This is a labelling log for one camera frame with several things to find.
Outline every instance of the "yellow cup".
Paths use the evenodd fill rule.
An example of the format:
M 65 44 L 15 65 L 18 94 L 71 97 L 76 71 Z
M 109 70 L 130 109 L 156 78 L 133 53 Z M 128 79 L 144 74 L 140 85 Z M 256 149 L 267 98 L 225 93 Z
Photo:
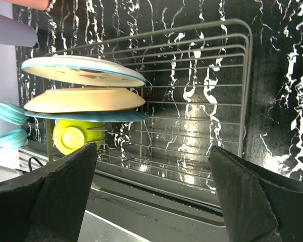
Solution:
M 54 143 L 64 155 L 72 153 L 89 142 L 96 143 L 99 149 L 104 137 L 103 125 L 94 122 L 60 120 L 53 130 Z

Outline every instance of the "purple object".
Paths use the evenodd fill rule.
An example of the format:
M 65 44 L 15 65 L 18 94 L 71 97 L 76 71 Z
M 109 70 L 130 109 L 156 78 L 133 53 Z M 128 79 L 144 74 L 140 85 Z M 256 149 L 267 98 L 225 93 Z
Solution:
M 33 47 L 36 43 L 34 28 L 0 15 L 0 44 Z

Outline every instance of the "cream plate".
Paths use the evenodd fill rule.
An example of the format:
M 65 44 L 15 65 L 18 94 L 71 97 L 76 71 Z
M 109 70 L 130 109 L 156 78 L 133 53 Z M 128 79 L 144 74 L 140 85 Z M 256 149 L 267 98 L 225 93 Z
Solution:
M 133 109 L 145 102 L 126 88 L 66 88 L 46 90 L 24 108 L 44 113 L 116 111 Z
M 104 59 L 56 55 L 25 60 L 21 69 L 61 82 L 103 87 L 138 87 L 146 84 L 142 74 Z

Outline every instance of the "plate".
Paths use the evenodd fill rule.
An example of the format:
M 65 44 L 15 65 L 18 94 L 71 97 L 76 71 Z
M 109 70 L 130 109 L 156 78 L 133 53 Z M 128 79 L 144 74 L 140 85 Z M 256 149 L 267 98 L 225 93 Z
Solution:
M 65 88 L 46 90 L 24 108 L 43 113 L 118 111 L 134 109 L 145 102 L 126 88 Z
M 109 112 L 70 112 L 70 113 L 37 113 L 26 111 L 28 117 L 38 117 L 47 119 L 79 120 L 101 123 L 126 123 L 138 122 L 148 119 L 148 116 L 133 109 Z
M 56 55 L 25 60 L 21 69 L 36 76 L 61 82 L 103 87 L 139 87 L 142 74 L 104 59 Z
M 89 142 L 96 143 L 98 149 L 105 136 L 103 129 L 100 123 L 60 120 L 54 127 L 53 140 L 56 148 L 64 155 L 72 153 Z

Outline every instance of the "wire dish rack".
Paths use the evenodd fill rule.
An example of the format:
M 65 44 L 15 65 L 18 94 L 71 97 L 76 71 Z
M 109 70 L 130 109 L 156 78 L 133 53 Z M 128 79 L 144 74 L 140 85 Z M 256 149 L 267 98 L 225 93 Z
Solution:
M 118 37 L 49 53 L 97 57 L 142 73 L 149 119 L 105 123 L 96 172 L 198 204 L 219 207 L 209 153 L 242 156 L 253 36 L 239 19 Z M 52 124 L 46 120 L 52 159 Z

